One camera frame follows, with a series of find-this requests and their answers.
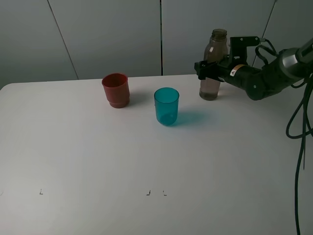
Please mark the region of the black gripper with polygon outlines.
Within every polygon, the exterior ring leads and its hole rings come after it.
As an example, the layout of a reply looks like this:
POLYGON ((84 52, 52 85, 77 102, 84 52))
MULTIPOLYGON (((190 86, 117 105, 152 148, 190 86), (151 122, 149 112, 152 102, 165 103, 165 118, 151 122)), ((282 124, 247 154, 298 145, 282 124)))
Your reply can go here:
POLYGON ((199 80, 211 78, 213 80, 226 82, 233 86, 242 86, 243 79, 236 77, 236 75, 238 75, 238 68, 235 67, 243 67, 246 65, 247 61, 241 59, 240 57, 235 58, 230 55, 225 55, 219 62, 196 62, 194 64, 194 69, 197 71, 199 80))

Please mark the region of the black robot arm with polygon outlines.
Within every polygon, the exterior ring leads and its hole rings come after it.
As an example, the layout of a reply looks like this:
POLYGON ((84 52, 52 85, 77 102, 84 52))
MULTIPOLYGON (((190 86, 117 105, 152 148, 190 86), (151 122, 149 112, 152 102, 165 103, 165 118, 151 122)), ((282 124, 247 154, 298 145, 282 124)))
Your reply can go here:
POLYGON ((265 38, 231 37, 230 54, 218 62, 196 62, 194 69, 200 80, 211 78, 226 82, 246 92, 252 100, 280 93, 294 83, 307 79, 313 72, 313 42, 276 52, 265 47, 265 38), (247 64, 247 48, 256 47, 256 55, 264 61, 261 69, 247 64))

